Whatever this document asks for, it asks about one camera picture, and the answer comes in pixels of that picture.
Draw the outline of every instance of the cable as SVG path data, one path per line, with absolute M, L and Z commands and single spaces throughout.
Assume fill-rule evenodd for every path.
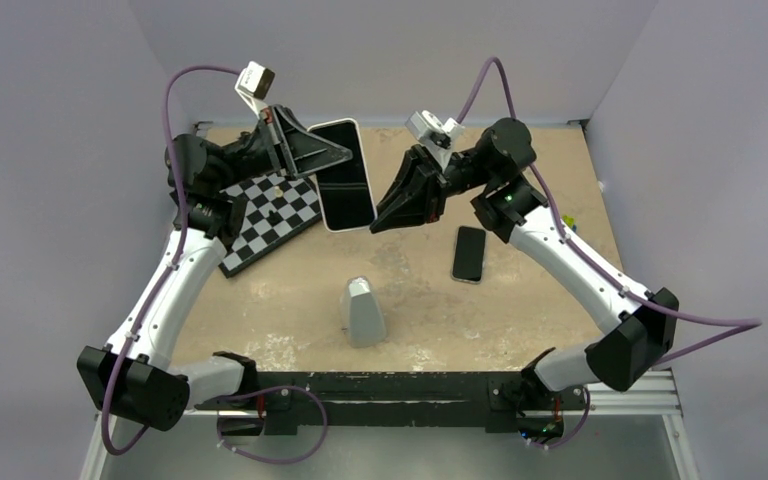
M 134 319 L 134 323 L 131 326 L 130 336 L 125 338 L 125 343 L 122 345 L 122 350 L 119 352 L 119 356 L 116 357 L 116 361 L 113 363 L 113 369 L 110 372 L 110 378 L 107 380 L 107 386 L 104 390 L 104 401 L 101 407 L 101 443 L 104 444 L 104 448 L 111 455 L 122 455 L 127 453 L 145 434 L 148 430 L 148 425 L 143 425 L 142 428 L 134 435 L 124 447 L 117 448 L 113 445 L 113 440 L 110 436 L 110 407 L 113 403 L 113 390 L 116 387 L 116 382 L 119 378 L 119 372 L 122 370 L 122 365 L 125 362 L 125 358 L 128 356 L 128 352 L 131 351 L 133 345 L 133 337 L 137 335 L 137 332 L 142 328 L 143 320 L 145 319 L 148 309 L 151 307 L 166 280 L 174 271 L 173 265 L 177 265 L 181 259 L 181 255 L 184 253 L 184 244 L 187 240 L 187 228 L 189 222 L 187 219 L 187 198 L 184 193 L 184 179 L 181 175 L 181 166 L 178 164 L 178 157 L 175 153 L 175 145 L 172 142 L 172 127 L 169 120 L 169 93 L 172 91 L 172 85 L 183 75 L 194 72 L 197 70 L 207 70 L 214 72 L 230 73 L 233 75 L 239 75 L 239 70 L 234 70 L 227 67 L 219 67 L 215 65 L 194 65 L 192 67 L 185 68 L 169 79 L 169 83 L 166 84 L 166 93 L 163 98 L 163 134 L 166 140 L 166 150 L 169 152 L 169 162 L 172 168 L 172 177 L 175 179 L 175 191 L 178 196 L 178 208 L 181 211 L 181 236 L 178 240 L 178 246 L 175 248 L 175 255 L 172 257 L 170 265 L 163 270 L 157 281 L 151 287 L 151 290 L 146 297 L 145 302 L 140 306 L 140 310 L 137 312 L 137 317 Z
M 552 410 L 552 417 L 555 419 L 555 421 L 559 421 L 561 419 L 561 396 L 556 395 L 555 396 L 555 408 Z
M 222 428 L 220 426 L 219 420 L 220 417 L 217 415 L 216 417 L 216 436 L 219 437 L 219 444 L 217 447 L 224 447 L 231 451 L 232 453 L 236 453 L 237 455 L 250 458 L 252 460 L 256 460 L 258 462 L 262 463 L 268 463 L 270 465 L 290 465 L 293 463 L 301 462 L 302 460 L 305 460 L 307 458 L 310 458 L 311 455 L 316 453 L 317 450 L 319 450 L 319 447 L 322 446 L 322 444 L 325 442 L 325 437 L 328 435 L 328 415 L 325 413 L 325 405 L 322 404 L 322 401 L 316 398 L 316 395 L 310 393 L 304 388 L 296 387 L 293 385 L 286 385 L 283 387 L 270 387 L 265 388 L 263 390 L 258 390 L 256 392 L 247 393 L 245 395 L 234 395 L 229 397 L 221 397 L 221 400 L 223 401 L 231 401 L 231 402 L 239 402 L 243 400 L 248 400 L 250 398 L 259 397 L 260 395 L 266 395 L 268 393 L 275 393 L 281 390 L 293 390 L 296 392 L 301 392 L 308 397 L 310 397 L 311 400 L 313 400 L 313 403 L 316 404 L 317 407 L 319 407 L 319 413 L 322 414 L 322 434 L 319 435 L 319 439 L 316 441 L 316 443 L 311 447 L 310 450 L 305 452 L 302 455 L 299 455 L 297 457 L 290 457 L 290 458 L 270 458 L 270 457 L 263 457 L 251 452 L 247 452 L 245 450 L 240 450 L 239 448 L 229 445 L 227 442 L 225 442 L 225 438 L 222 436 Z
M 587 417 L 590 416 L 590 390 L 588 390 L 587 387 L 584 387 L 582 388 L 582 392 L 584 393 L 584 412 L 581 414 L 581 419 L 578 421 L 572 431 L 569 434 L 561 437 L 561 439 L 557 442 L 551 444 L 541 443 L 538 448 L 542 448 L 543 450 L 552 450 L 563 446 L 575 438 L 576 435 L 578 435 L 578 432 L 580 432 L 584 427 L 584 422 L 587 421 Z M 531 442 L 530 439 L 526 439 L 525 444 L 533 445 L 534 442 Z
M 497 57 L 490 57 L 489 59 L 487 59 L 486 62 L 484 62 L 484 65 L 481 67 L 481 72 L 479 73 L 478 79 L 476 79 L 475 84 L 472 87 L 472 91 L 469 94 L 469 98 L 467 98 L 466 104 L 464 104 L 464 108 L 461 109 L 461 113 L 458 114 L 458 118 L 457 118 L 458 123 L 463 122 L 463 119 L 466 118 L 466 114 L 469 112 L 470 107 L 472 107 L 473 101 L 475 101 L 475 97 L 478 94 L 479 88 L 481 88 L 481 83 L 484 81 L 484 77 L 487 75 L 487 71 L 490 69 L 490 65 L 494 63 L 499 69 L 499 76 L 502 79 L 502 87 L 504 88 L 504 91 L 505 91 L 505 100 L 508 103 L 508 110 L 510 112 L 510 116 L 511 118 L 516 118 L 516 113 L 514 112 L 513 100 L 511 98 L 510 88 L 508 88 L 508 78 L 507 78 L 507 75 L 505 74 L 505 69 L 502 67 L 502 62 Z M 549 202 L 549 209 L 552 213 L 552 220 L 555 224 L 555 228 L 557 228 L 558 233 L 561 235 L 561 238 L 564 239 L 564 243 L 569 245 L 569 247 L 573 250 L 573 252 L 576 253 L 576 255 L 578 255 L 579 258 L 581 258 L 581 260 L 587 263 L 588 266 L 590 266 L 594 271 L 596 271 L 596 273 L 598 273 L 614 288 L 616 288 L 618 291 L 622 291 L 623 284 L 619 280 L 614 278 L 610 273 L 605 271 L 605 269 L 603 269 L 601 266 L 599 266 L 598 263 L 596 263 L 592 258 L 590 258 L 590 256 L 588 256 L 587 253 L 585 253 L 575 243 L 575 241 L 572 240 L 572 238 L 567 237 L 566 226 L 564 222 L 561 220 L 560 209 L 558 208 L 558 204 L 555 202 L 555 197 L 552 195 L 552 192 L 549 190 L 549 186 L 546 184 L 546 181 L 543 179 L 543 176 L 540 174 L 540 171 L 537 169 L 537 166 L 532 163 L 530 168 L 531 168 L 531 171 L 534 173 L 534 177 L 537 178 L 537 182 L 540 183 L 540 188 L 542 188 L 543 192 L 546 194 L 546 199 Z M 674 316 L 676 318 L 686 320 L 691 323 L 697 323 L 700 325 L 708 325 L 708 326 L 717 326 L 717 327 L 733 327 L 731 330 L 720 333 L 718 335 L 714 335 L 705 340 L 701 340 L 693 345 L 685 347 L 669 355 L 664 355 L 655 365 L 660 365 L 665 362 L 675 360 L 676 358 L 682 357 L 691 352 L 695 352 L 700 348 L 707 347 L 708 345 L 719 342 L 720 340 L 726 339 L 728 337 L 737 335 L 742 332 L 752 330 L 753 328 L 757 328 L 761 326 L 761 323 L 762 323 L 761 320 L 758 318 L 741 318 L 741 319 L 723 320 L 723 319 L 692 315 L 689 313 L 679 312 L 677 310 L 673 310 L 673 309 L 658 305 L 656 303 L 649 301 L 646 298 L 636 295 L 633 292 L 625 292 L 624 294 L 627 295 L 628 298 L 634 300 L 635 302 L 638 302 L 647 308 L 655 310 L 656 312 L 663 313 L 669 316 Z
M 490 70 L 490 65 L 494 63 L 496 64 L 496 68 L 499 69 L 499 76 L 502 78 L 502 88 L 505 90 L 505 100 L 508 102 L 508 111 L 511 113 L 511 118 L 516 118 L 516 113 L 514 113 L 514 101 L 513 97 L 511 97 L 511 89 L 508 86 L 508 76 L 505 75 L 505 67 L 502 66 L 502 61 L 499 60 L 499 57 L 490 57 L 484 62 L 484 65 L 481 66 L 481 71 L 478 72 L 478 78 L 475 79 L 475 84 L 473 84 L 472 90 L 469 92 L 469 97 L 467 97 L 466 103 L 461 109 L 461 113 L 455 118 L 458 123 L 463 123 L 466 114 L 469 113 L 469 110 L 472 108 L 472 102 L 474 102 L 475 97 L 478 96 L 478 91 L 481 89 L 481 84 L 484 83 L 484 77 L 487 76 L 487 71 Z

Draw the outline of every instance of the chessboard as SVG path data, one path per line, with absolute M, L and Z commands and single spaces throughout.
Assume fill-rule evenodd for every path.
M 225 190 L 248 200 L 240 237 L 219 268 L 230 278 L 322 219 L 316 188 L 309 179 L 267 175 Z

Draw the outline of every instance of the floor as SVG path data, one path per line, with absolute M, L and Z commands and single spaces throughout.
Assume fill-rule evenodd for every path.
M 207 138 L 227 143 L 239 131 L 213 128 Z M 480 133 L 467 129 L 458 146 L 473 145 Z M 534 128 L 532 136 L 562 213 L 621 267 L 581 130 Z M 362 142 L 377 201 L 415 142 L 403 128 L 363 129 Z M 260 370 L 510 370 L 549 347 L 596 338 L 573 297 L 493 235 L 484 281 L 450 278 L 457 227 L 479 226 L 469 204 L 474 195 L 450 199 L 436 224 L 377 235 L 330 233 L 319 224 L 232 279 L 217 269 L 184 325 L 173 363 L 229 350 L 254 358 Z M 339 316 L 342 289 L 359 275 L 370 280 L 388 328 L 386 341 L 363 349 L 349 346 Z
M 578 421 L 574 415 L 569 424 Z M 232 442 L 274 458 L 304 452 L 319 427 L 301 427 L 292 437 Z M 116 428 L 116 441 L 133 436 Z M 322 448 L 295 465 L 267 465 L 216 448 L 214 416 L 189 417 L 169 432 L 149 430 L 134 450 L 108 456 L 98 479 L 310 480 L 393 478 L 472 480 L 539 478 L 614 480 L 679 478 L 660 416 L 592 416 L 579 437 L 551 452 L 527 448 L 516 434 L 485 434 L 480 428 L 331 427 Z

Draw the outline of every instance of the gray object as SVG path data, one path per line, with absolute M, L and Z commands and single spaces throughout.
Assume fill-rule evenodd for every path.
M 384 315 L 365 277 L 349 280 L 340 298 L 343 330 L 354 348 L 370 347 L 387 338 Z

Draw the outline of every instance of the metal bracket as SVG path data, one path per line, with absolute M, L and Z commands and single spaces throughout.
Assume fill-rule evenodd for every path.
M 301 395 L 301 393 L 285 389 L 278 393 L 267 395 L 264 397 L 266 399 L 266 411 L 283 412 L 290 410 L 293 403 L 293 395 Z
M 440 165 L 440 171 L 445 171 L 454 153 L 455 140 L 463 132 L 464 127 L 453 118 L 443 123 L 428 110 L 414 112 L 408 118 L 405 127 L 422 146 L 428 149 Z
M 489 375 L 487 379 L 487 396 L 490 410 L 493 411 L 525 411 L 548 410 L 555 408 L 555 398 L 560 397 L 560 410 L 583 410 L 584 395 L 581 386 L 569 387 L 556 395 L 543 400 L 522 397 L 522 381 L 511 380 L 509 376 Z

